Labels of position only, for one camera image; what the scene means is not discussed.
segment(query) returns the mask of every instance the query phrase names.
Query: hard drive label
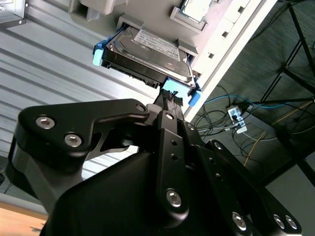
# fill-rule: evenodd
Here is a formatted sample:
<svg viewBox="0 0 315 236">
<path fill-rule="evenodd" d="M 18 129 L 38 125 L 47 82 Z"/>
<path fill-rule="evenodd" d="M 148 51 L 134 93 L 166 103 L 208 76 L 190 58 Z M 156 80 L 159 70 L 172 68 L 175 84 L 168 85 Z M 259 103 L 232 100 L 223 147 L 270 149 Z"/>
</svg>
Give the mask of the hard drive label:
<svg viewBox="0 0 315 236">
<path fill-rule="evenodd" d="M 174 44 L 167 42 L 164 39 L 155 36 L 154 34 L 151 34 L 142 29 L 135 36 L 134 40 L 160 53 L 163 53 L 170 58 L 180 61 L 178 48 Z"/>
</svg>

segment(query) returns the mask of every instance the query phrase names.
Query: black metal stand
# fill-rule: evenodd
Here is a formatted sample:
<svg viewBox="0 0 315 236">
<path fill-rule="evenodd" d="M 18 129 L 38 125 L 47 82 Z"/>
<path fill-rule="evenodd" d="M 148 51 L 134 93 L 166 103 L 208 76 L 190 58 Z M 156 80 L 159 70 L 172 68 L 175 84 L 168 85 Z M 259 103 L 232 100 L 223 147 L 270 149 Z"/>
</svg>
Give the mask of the black metal stand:
<svg viewBox="0 0 315 236">
<path fill-rule="evenodd" d="M 306 90 L 308 90 L 313 95 L 315 95 L 315 88 L 312 85 L 308 84 L 307 82 L 302 80 L 300 77 L 298 77 L 296 74 L 294 74 L 288 70 L 288 67 L 293 62 L 293 60 L 294 60 L 295 56 L 297 55 L 297 53 L 299 52 L 300 48 L 303 47 L 305 54 L 306 54 L 306 57 L 308 59 L 310 68 L 311 68 L 313 75 L 315 77 L 315 65 L 314 65 L 310 50 L 309 50 L 308 45 L 305 41 L 305 38 L 304 38 L 303 32 L 301 30 L 301 27 L 299 25 L 298 19 L 297 19 L 295 12 L 293 10 L 293 6 L 291 4 L 288 4 L 288 7 L 289 7 L 289 11 L 291 13 L 294 25 L 296 27 L 296 31 L 298 32 L 300 39 L 297 42 L 297 44 L 295 45 L 290 56 L 286 60 L 284 66 L 280 69 L 280 72 L 275 77 L 275 79 L 273 80 L 273 82 L 271 83 L 271 85 L 269 86 L 269 88 L 267 89 L 267 91 L 265 92 L 263 97 L 261 98 L 261 100 L 257 101 L 257 102 L 253 102 L 253 104 L 256 104 L 256 105 L 273 104 L 273 103 L 284 104 L 284 103 L 288 103 L 288 102 L 314 101 L 314 97 L 267 101 L 267 98 L 269 97 L 269 95 L 271 94 L 273 89 L 276 87 L 276 85 L 278 84 L 278 82 L 280 81 L 280 79 L 282 78 L 283 75 L 286 75 L 289 78 L 293 79 L 300 86 L 304 87 Z M 294 145 L 292 145 L 292 143 L 290 142 L 291 140 L 290 140 L 289 134 L 280 132 L 279 130 L 276 130 L 274 127 L 266 124 L 265 122 L 261 121 L 260 119 L 256 118 L 255 116 L 253 116 L 247 112 L 244 113 L 244 117 L 247 117 L 246 119 L 248 122 L 256 125 L 257 127 L 260 127 L 261 129 L 267 131 L 270 134 L 276 135 L 277 138 L 279 139 L 279 141 L 281 142 L 281 144 L 283 145 L 283 147 L 288 151 L 288 153 L 291 157 L 291 159 L 289 161 L 287 161 L 286 163 L 284 163 L 283 166 L 281 166 L 279 169 L 275 170 L 269 176 L 267 176 L 265 179 L 262 180 L 261 183 L 264 186 L 266 186 L 267 184 L 272 182 L 274 179 L 276 179 L 277 177 L 282 175 L 285 171 L 287 171 L 288 169 L 293 167 L 295 164 L 297 164 L 300 167 L 300 169 L 302 170 L 302 172 L 309 179 L 309 181 L 312 183 L 312 185 L 315 187 L 315 171 L 305 161 L 305 158 L 307 158 L 310 155 L 310 153 L 312 153 L 313 151 L 307 151 L 305 153 L 300 153 L 297 151 L 297 149 L 294 147 Z"/>
<path fill-rule="evenodd" d="M 312 98 L 301 98 L 301 99 L 290 99 L 290 100 L 273 100 L 273 101 L 266 101 L 267 98 L 269 97 L 269 95 L 271 94 L 271 92 L 273 91 L 273 89 L 276 87 L 276 85 L 278 84 L 278 82 L 280 81 L 280 79 L 282 78 L 283 75 L 286 75 L 288 77 L 290 77 L 291 79 L 293 79 L 295 82 L 297 82 L 299 85 L 301 85 L 302 87 L 304 87 L 305 89 L 307 89 L 308 91 L 310 91 L 312 94 L 315 95 L 315 88 L 313 86 L 311 86 L 310 84 L 308 84 L 307 82 L 305 82 L 304 80 L 302 80 L 300 77 L 298 77 L 297 75 L 295 75 L 294 73 L 292 73 L 291 71 L 288 70 L 288 67 L 290 66 L 290 64 L 293 62 L 295 56 L 297 55 L 297 53 L 299 52 L 300 48 L 303 47 L 306 57 L 309 61 L 309 65 L 310 68 L 313 72 L 314 78 L 315 78 L 315 65 L 312 59 L 312 55 L 310 53 L 310 50 L 308 48 L 308 45 L 306 43 L 306 40 L 304 38 L 303 32 L 301 30 L 300 24 L 298 22 L 298 19 L 295 15 L 293 6 L 289 3 L 288 4 L 289 7 L 289 11 L 290 14 L 292 16 L 296 31 L 299 34 L 299 41 L 297 42 L 297 44 L 295 45 L 292 53 L 290 54 L 290 56 L 288 57 L 288 59 L 286 60 L 284 66 L 280 69 L 280 72 L 278 73 L 278 75 L 275 77 L 275 79 L 273 80 L 273 82 L 271 83 L 271 85 L 269 86 L 269 88 L 267 89 L 267 91 L 265 92 L 265 94 L 263 95 L 263 97 L 261 98 L 260 101 L 258 102 L 253 102 L 253 104 L 271 104 L 271 103 L 286 103 L 286 102 L 302 102 L 302 101 L 312 101 Z"/>
</svg>

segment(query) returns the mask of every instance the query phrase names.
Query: blue cable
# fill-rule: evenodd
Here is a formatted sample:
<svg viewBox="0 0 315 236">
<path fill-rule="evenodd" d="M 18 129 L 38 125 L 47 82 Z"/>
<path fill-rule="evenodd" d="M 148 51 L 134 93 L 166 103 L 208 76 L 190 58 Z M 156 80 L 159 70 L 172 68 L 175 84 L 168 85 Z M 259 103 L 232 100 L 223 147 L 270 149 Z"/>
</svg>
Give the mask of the blue cable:
<svg viewBox="0 0 315 236">
<path fill-rule="evenodd" d="M 239 95 L 233 95 L 232 94 L 232 95 L 223 95 L 223 96 L 212 98 L 209 101 L 206 101 L 205 104 L 213 102 L 213 101 L 216 101 L 216 100 L 221 99 L 221 98 L 225 98 L 225 97 L 238 97 L 238 98 L 241 98 L 242 100 L 244 100 L 244 101 L 246 101 L 248 103 L 251 103 L 251 104 L 253 104 L 255 106 L 258 106 L 258 107 L 261 107 L 261 108 L 265 108 L 265 109 L 273 109 L 273 108 L 281 107 L 281 106 L 284 106 L 285 104 L 289 104 L 290 103 L 290 102 L 287 102 L 287 103 L 284 103 L 284 104 L 267 107 L 267 106 L 261 106 L 261 105 L 254 104 L 253 102 L 247 100 L 246 98 L 243 98 L 243 97 L 241 97 Z"/>
</svg>

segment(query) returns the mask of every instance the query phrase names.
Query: power strip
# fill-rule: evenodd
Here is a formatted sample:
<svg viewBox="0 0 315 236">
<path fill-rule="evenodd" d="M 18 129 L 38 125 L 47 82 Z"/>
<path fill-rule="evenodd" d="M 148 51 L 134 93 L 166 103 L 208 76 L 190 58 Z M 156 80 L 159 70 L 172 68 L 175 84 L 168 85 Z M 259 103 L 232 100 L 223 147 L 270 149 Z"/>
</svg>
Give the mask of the power strip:
<svg viewBox="0 0 315 236">
<path fill-rule="evenodd" d="M 241 110 L 238 106 L 231 106 L 227 108 L 227 112 L 230 115 L 231 121 L 234 125 L 238 125 L 235 127 L 236 133 L 240 134 L 247 131 L 247 127 L 245 121 L 241 117 Z"/>
</svg>

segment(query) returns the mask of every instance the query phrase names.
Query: yellow cable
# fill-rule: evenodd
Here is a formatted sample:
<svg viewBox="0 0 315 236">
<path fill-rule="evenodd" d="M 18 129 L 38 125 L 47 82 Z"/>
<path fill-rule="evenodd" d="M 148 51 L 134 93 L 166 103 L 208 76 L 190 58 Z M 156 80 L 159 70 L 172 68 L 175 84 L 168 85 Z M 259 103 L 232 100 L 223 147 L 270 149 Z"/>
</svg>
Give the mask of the yellow cable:
<svg viewBox="0 0 315 236">
<path fill-rule="evenodd" d="M 307 105 L 310 105 L 311 103 L 312 103 L 312 102 L 308 102 L 308 103 L 304 104 L 302 107 L 300 107 L 299 109 L 302 109 L 302 108 L 306 107 Z M 287 114 L 286 116 L 284 116 L 284 117 L 282 117 L 281 119 L 279 119 L 279 120 L 277 120 L 276 122 L 274 122 L 272 125 L 274 125 L 274 124 L 278 123 L 279 121 L 281 121 L 281 120 L 283 120 L 283 119 L 289 117 L 289 116 L 292 115 L 293 113 L 297 112 L 299 109 L 295 109 L 293 112 Z"/>
<path fill-rule="evenodd" d="M 311 101 L 311 102 L 308 102 L 308 103 L 306 103 L 306 104 L 304 104 L 304 105 L 301 106 L 299 109 L 302 109 L 302 108 L 306 107 L 307 105 L 310 105 L 311 103 L 312 103 L 312 101 Z M 272 125 L 274 125 L 274 124 L 280 122 L 281 120 L 283 120 L 283 119 L 289 117 L 289 116 L 292 115 L 293 113 L 297 112 L 299 109 L 296 109 L 296 110 L 294 110 L 293 112 L 290 112 L 289 114 L 285 115 L 284 117 L 282 117 L 282 118 L 280 118 L 279 120 L 277 120 L 276 122 L 274 122 Z M 264 132 L 260 135 L 260 137 L 257 139 L 257 141 L 254 143 L 253 147 L 251 148 L 251 150 L 250 150 L 250 152 L 249 152 L 249 154 L 248 154 L 248 156 L 247 156 L 247 158 L 246 158 L 246 161 L 245 161 L 245 163 L 244 163 L 244 166 L 246 166 L 246 163 L 247 163 L 248 159 L 250 158 L 251 153 L 252 153 L 252 151 L 254 150 L 256 144 L 260 141 L 260 139 L 262 138 L 262 136 L 263 136 L 265 133 L 266 133 L 266 131 L 264 131 Z"/>
</svg>

